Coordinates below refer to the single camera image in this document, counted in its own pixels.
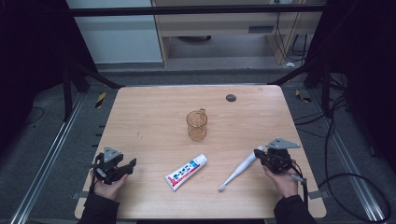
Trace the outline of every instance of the sleeve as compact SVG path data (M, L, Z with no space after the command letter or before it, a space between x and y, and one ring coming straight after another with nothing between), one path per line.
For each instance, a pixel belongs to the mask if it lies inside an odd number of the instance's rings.
M274 209L274 214L277 224L317 223L309 213L300 195L279 200Z
M87 201L84 203L84 211L78 224L115 224L119 203L107 198L88 194Z

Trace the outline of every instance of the table top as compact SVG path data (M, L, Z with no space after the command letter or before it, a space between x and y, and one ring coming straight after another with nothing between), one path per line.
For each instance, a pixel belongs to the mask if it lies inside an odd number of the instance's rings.
M228 102L228 94L236 101ZM186 116L200 108L206 110L207 135L194 142ZM223 192L218 188L255 147L277 137L301 145L278 86L132 87L119 90L97 153L104 147L121 151L119 166L137 158L117 198L118 218L271 218L280 196L260 161ZM207 164L172 191L164 177L200 154ZM289 154L308 179L308 191L317 190L304 148L290 149ZM84 190L90 184L87 175ZM76 217L81 217L85 200L79 199ZM309 211L313 217L326 215L321 199L310 200Z

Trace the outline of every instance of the toothpaste tube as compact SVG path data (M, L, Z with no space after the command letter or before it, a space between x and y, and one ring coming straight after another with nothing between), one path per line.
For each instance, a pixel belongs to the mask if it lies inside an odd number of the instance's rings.
M173 191L176 191L193 174L199 171L207 162L204 154L199 155L192 161L187 162L184 166L178 168L173 173L166 175L165 180Z

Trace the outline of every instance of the human hand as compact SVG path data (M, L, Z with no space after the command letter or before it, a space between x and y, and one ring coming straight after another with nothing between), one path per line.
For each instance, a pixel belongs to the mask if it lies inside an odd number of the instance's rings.
M111 185L105 184L103 181L96 179L95 177L95 186L94 193L98 196L107 198L109 200L116 200L117 193L120 188L125 184L126 178L128 175L124 175L119 181L113 182Z
M274 174L266 166L262 167L265 174L272 179L275 184L277 192L284 198L296 195L298 193L297 180L293 179L291 175L296 175L293 169L289 169L283 174Z

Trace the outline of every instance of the gray floor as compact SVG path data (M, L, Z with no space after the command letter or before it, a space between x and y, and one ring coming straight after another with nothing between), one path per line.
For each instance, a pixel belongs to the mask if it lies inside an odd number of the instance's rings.
M185 42L174 38L170 51L170 61L166 68L139 68L132 72L109 73L103 75L120 84L138 85L188 85L188 84L263 84L286 75L292 68L276 64L263 36L212 36L206 42ZM34 206L29 211L28 221L32 223L76 222L74 210L76 200L71 199L75 191L80 191L92 162L100 133L117 94L116 90L88 78L91 89L88 93L74 93L74 99L81 99L76 121L72 124L61 150L56 156L42 189L34 198ZM299 76L285 84L282 90L294 119L319 113L318 105L307 103L296 97L295 90L304 90L304 76ZM94 108L98 95L105 91L106 98L101 108ZM320 87L310 90L309 97L315 99ZM340 95L332 91L332 98ZM0 160L0 223L8 223L21 204L41 163L46 159L57 132L63 125L64 105L62 86L43 91L35 98L35 108L26 120L26 125L15 137L8 149L8 155ZM296 123L310 120L298 119ZM316 181L325 179L324 146L328 131L326 119L319 119L307 125L297 126L310 161ZM393 190L396 189L396 175L387 162L372 157L369 145L362 135L347 105L334 113L336 133L332 135L328 149L330 175L348 171L348 165L355 164L358 172L376 183L389 199L396 204ZM339 150L337 136L342 140L341 147L350 156L346 164L345 154ZM366 217L362 198L356 192L353 180L349 177L335 179L332 188L337 198L348 209ZM382 212L388 211L382 199L373 191L375 201ZM319 223L361 223L345 212L332 198L324 199L327 216ZM393 217L388 223L396 223Z

